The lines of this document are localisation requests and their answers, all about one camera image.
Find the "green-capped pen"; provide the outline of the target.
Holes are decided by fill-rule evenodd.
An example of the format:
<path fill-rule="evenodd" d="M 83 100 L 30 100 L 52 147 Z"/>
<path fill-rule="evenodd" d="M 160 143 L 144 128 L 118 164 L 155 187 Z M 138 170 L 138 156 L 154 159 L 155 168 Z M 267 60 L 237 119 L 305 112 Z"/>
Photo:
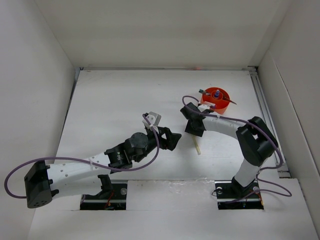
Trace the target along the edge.
<path fill-rule="evenodd" d="M 206 90 L 203 90 L 203 89 L 199 89 L 198 92 L 199 92 L 200 94 L 202 94 L 202 95 L 205 95 L 205 96 L 210 96 L 210 95 L 211 95 L 210 92 L 208 92 L 208 91 L 206 91 Z"/>

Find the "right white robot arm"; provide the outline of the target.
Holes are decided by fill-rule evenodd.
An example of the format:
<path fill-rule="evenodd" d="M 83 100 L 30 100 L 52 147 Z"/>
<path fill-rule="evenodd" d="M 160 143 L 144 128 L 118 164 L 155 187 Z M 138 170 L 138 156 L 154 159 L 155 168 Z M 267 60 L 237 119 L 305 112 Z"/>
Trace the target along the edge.
<path fill-rule="evenodd" d="M 265 122 L 257 116 L 245 121 L 216 115 L 208 109 L 200 111 L 191 102 L 180 112 L 187 119 L 185 132 L 202 137 L 205 131 L 212 131 L 238 141 L 243 162 L 232 178 L 230 188 L 237 197 L 247 194 L 266 159 L 271 157 L 279 147 Z"/>

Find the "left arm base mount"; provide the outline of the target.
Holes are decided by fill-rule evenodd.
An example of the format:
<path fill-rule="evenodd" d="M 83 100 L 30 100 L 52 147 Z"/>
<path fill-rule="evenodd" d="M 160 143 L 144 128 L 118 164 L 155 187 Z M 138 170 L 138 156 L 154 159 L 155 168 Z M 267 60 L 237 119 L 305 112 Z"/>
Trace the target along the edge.
<path fill-rule="evenodd" d="M 83 194 L 79 209 L 82 211 L 124 211 L 127 208 L 127 180 L 111 180 L 108 174 L 97 176 L 100 180 L 96 194 Z"/>

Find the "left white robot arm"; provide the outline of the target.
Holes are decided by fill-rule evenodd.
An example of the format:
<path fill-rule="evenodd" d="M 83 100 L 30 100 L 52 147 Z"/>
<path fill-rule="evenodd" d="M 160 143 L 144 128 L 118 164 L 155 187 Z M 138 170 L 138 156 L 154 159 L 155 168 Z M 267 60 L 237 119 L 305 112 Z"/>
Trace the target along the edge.
<path fill-rule="evenodd" d="M 87 159 L 61 164 L 39 160 L 24 177 L 27 207 L 35 209 L 52 200 L 72 195 L 93 195 L 107 198 L 113 188 L 110 175 L 131 172 L 153 150 L 173 151 L 182 135 L 167 127 L 156 132 L 136 132 L 117 146 Z"/>

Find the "small blue-capped glue bottle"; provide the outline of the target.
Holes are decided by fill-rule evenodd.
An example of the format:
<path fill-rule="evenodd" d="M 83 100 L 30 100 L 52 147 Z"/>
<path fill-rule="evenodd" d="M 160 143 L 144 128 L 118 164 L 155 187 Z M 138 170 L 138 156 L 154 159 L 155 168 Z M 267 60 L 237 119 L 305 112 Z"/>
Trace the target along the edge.
<path fill-rule="evenodd" d="M 217 89 L 215 92 L 214 92 L 214 96 L 213 96 L 215 99 L 219 99 L 220 97 L 220 90 Z"/>

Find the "yellow highlighter pen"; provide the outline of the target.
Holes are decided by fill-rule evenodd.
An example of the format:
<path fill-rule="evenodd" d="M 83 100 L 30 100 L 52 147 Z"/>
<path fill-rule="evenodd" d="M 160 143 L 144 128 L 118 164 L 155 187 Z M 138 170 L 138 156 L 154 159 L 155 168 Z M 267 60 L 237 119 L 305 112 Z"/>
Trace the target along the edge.
<path fill-rule="evenodd" d="M 198 144 L 198 142 L 197 142 L 197 138 L 196 138 L 196 136 L 192 136 L 192 140 L 193 140 L 193 143 L 194 143 L 194 146 L 195 146 L 195 149 L 196 149 L 196 152 L 197 152 L 197 154 L 198 155 L 201 155 L 201 149 L 200 149 L 200 146 L 199 146 L 199 144 Z"/>

